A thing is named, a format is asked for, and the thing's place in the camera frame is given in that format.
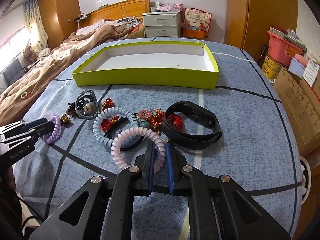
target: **polka dot curtain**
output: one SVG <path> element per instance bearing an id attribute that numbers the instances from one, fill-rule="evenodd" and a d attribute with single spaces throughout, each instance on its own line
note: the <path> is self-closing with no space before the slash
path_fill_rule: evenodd
<path id="1" fill-rule="evenodd" d="M 48 35 L 44 30 L 39 10 L 38 0 L 28 0 L 23 4 L 24 25 L 30 32 L 30 42 L 34 51 L 39 54 L 48 47 Z"/>

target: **table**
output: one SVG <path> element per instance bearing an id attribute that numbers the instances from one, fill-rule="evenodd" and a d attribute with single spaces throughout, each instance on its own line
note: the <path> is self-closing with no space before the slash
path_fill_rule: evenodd
<path id="1" fill-rule="evenodd" d="M 158 107 L 165 110 L 181 100 L 199 104 L 217 116 L 223 136 L 207 149 L 193 151 L 177 147 L 177 152 L 204 174 L 230 175 L 292 237 L 302 200 L 299 154 L 281 101 L 248 53 L 225 44 L 198 41 L 207 44 L 218 63 L 220 76 L 215 90 L 141 85 L 77 87 L 75 84 L 72 71 L 101 47 L 155 39 L 190 41 L 144 38 L 102 44 L 57 76 L 24 120 L 62 115 L 68 102 L 75 101 L 87 89 L 93 89 L 100 102 L 111 97 L 116 106 L 132 112 Z M 72 125 L 62 131 L 53 146 L 39 139 L 36 150 L 16 164 L 18 191 L 41 216 L 52 214 L 92 176 L 106 177 L 108 171 L 119 173 L 110 152 L 94 138 L 92 125 L 93 120 L 72 120 Z M 192 134 L 210 132 L 188 119 L 185 129 Z M 137 155 L 144 153 L 146 144 L 144 141 L 126 152 L 126 161 L 133 163 Z M 154 184 L 167 187 L 167 178 L 164 166 L 155 175 Z M 187 206 L 185 197 L 157 192 L 151 197 L 136 197 L 132 239 L 187 239 Z"/>

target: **jade bead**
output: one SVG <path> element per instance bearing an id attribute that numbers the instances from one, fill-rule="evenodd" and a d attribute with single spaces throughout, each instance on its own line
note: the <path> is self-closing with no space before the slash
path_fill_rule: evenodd
<path id="1" fill-rule="evenodd" d="M 140 127 L 151 129 L 151 124 L 149 122 L 142 122 Z"/>

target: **orange basket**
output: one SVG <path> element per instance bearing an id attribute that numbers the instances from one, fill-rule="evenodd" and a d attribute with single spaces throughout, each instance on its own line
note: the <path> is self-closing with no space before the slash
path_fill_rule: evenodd
<path id="1" fill-rule="evenodd" d="M 183 35 L 184 35 L 185 37 L 205 39 L 205 38 L 207 37 L 207 32 L 205 32 L 205 31 L 198 31 L 198 30 L 183 29 Z"/>

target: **wooden wardrobe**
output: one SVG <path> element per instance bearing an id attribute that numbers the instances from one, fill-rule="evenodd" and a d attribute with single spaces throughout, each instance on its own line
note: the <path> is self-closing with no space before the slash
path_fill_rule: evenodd
<path id="1" fill-rule="evenodd" d="M 296 31 L 297 17 L 297 0 L 227 0 L 224 43 L 246 50 L 257 60 L 269 42 L 269 27 Z"/>
<path id="2" fill-rule="evenodd" d="M 58 47 L 78 29 L 74 19 L 80 15 L 78 0 L 38 0 L 44 29 L 50 49 Z"/>

